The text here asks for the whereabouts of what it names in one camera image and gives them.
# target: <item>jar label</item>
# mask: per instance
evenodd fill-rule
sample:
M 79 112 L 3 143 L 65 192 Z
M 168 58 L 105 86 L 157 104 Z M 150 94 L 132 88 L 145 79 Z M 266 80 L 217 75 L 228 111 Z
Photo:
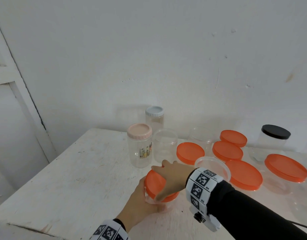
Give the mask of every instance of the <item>jar label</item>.
M 153 148 L 153 143 L 150 143 L 148 147 L 139 149 L 139 157 L 140 158 L 148 157 L 150 153 L 152 153 L 151 152 L 152 148 Z

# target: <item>left hand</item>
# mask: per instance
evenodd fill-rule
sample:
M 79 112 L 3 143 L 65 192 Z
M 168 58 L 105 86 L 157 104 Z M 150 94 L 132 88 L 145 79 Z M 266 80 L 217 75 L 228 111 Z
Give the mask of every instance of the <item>left hand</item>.
M 149 204 L 146 202 L 145 178 L 140 179 L 138 186 L 131 194 L 125 207 L 116 217 L 125 225 L 127 233 L 148 215 L 162 212 L 165 209 L 163 204 Z

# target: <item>door frame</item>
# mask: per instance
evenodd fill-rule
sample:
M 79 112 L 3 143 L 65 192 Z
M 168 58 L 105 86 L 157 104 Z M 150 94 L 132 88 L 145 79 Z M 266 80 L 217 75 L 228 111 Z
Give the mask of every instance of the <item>door frame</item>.
M 34 135 L 50 163 L 58 154 L 0 30 L 0 84 L 6 83 L 12 89 L 22 112 L 30 123 Z

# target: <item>pink lid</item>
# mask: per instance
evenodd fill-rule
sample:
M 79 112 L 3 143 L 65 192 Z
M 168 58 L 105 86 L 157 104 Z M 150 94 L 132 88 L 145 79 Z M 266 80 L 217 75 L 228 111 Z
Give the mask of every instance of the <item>pink lid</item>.
M 127 130 L 127 135 L 133 140 L 144 140 L 149 138 L 152 135 L 153 131 L 150 125 L 136 123 L 129 126 Z

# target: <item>jar with pink lid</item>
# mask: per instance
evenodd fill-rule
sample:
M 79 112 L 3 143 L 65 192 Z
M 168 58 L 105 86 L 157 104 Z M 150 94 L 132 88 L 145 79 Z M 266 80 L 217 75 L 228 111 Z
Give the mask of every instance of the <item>jar with pink lid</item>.
M 150 125 L 136 123 L 127 130 L 128 148 L 131 164 L 136 168 L 144 168 L 152 160 L 152 129 Z

